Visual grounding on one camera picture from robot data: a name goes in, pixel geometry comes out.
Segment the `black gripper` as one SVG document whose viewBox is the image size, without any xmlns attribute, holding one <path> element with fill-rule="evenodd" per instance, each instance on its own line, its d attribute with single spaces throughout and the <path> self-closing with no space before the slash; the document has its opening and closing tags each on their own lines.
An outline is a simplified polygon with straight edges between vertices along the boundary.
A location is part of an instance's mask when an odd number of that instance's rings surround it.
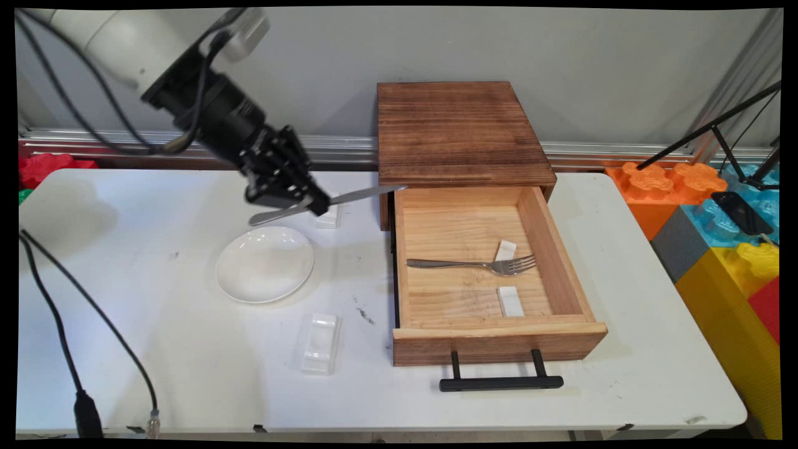
<svg viewBox="0 0 798 449">
<path fill-rule="evenodd" d="M 268 141 L 272 129 L 265 111 L 237 87 L 225 74 L 207 68 L 203 84 L 200 74 L 206 67 L 202 53 L 184 53 L 159 76 L 142 99 L 157 110 L 167 110 L 176 128 L 191 130 L 199 91 L 196 135 L 180 137 L 163 146 L 167 155 L 187 150 L 197 140 L 215 157 L 243 170 L 248 180 L 244 197 L 248 203 L 272 207 L 304 206 L 316 216 L 326 214 L 331 199 L 310 174 L 310 157 L 290 125 L 277 131 L 274 153 L 256 148 Z"/>
</svg>

